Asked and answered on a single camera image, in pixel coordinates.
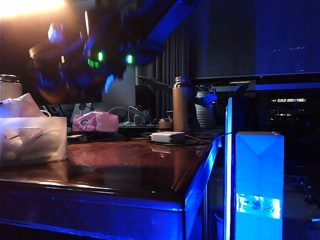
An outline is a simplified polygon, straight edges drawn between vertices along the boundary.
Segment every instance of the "chair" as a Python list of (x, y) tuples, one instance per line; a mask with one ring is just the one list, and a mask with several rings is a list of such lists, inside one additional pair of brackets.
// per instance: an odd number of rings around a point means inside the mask
[[(320, 165), (310, 164), (304, 168), (304, 187), (307, 191), (308, 197), (305, 198), (305, 202), (308, 205), (317, 205), (320, 209), (320, 180), (319, 180)], [(306, 226), (313, 229), (316, 223), (320, 223), (320, 215), (311, 217), (306, 223)]]

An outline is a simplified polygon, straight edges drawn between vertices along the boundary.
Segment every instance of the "blue led strip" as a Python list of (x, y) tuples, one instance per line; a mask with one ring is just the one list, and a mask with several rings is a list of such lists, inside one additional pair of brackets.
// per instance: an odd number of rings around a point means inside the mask
[(81, 230), (70, 229), (65, 227), (51, 226), (47, 224), (39, 224), (39, 223), (19, 221), (19, 220), (9, 220), (4, 218), (0, 218), (0, 223), (9, 224), (9, 225), (18, 226), (18, 227), (52, 231), (52, 232), (62, 233), (62, 234), (77, 235), (80, 237), (90, 237), (95, 239), (133, 240), (131, 237), (113, 236), (113, 235), (108, 235), (107, 233), (102, 234), (98, 232), (81, 231)]
[[(232, 98), (229, 98), (225, 113), (225, 133), (232, 132)], [(224, 170), (224, 240), (230, 240), (231, 225), (231, 164), (232, 134), (225, 136)]]

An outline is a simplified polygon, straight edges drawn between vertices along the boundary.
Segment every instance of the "glowing blue box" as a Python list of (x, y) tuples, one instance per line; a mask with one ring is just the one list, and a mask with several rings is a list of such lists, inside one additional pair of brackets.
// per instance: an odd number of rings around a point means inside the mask
[(284, 136), (239, 132), (235, 152), (235, 239), (282, 240)]

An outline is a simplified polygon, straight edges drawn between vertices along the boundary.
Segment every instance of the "wooden desk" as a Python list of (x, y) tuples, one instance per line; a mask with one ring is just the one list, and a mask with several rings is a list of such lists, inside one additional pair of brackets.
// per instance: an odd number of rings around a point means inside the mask
[(68, 145), (60, 162), (0, 170), (0, 222), (108, 240), (186, 240), (218, 145)]

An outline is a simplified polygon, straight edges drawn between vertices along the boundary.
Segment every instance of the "robotic arm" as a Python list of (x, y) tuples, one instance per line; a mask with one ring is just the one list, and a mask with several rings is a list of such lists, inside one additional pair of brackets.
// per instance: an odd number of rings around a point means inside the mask
[(58, 103), (68, 94), (96, 94), (107, 76), (122, 78), (127, 65), (149, 63), (200, 0), (127, 0), (110, 10), (97, 1), (85, 12), (86, 34), (51, 24), (48, 40), (29, 50), (41, 94)]

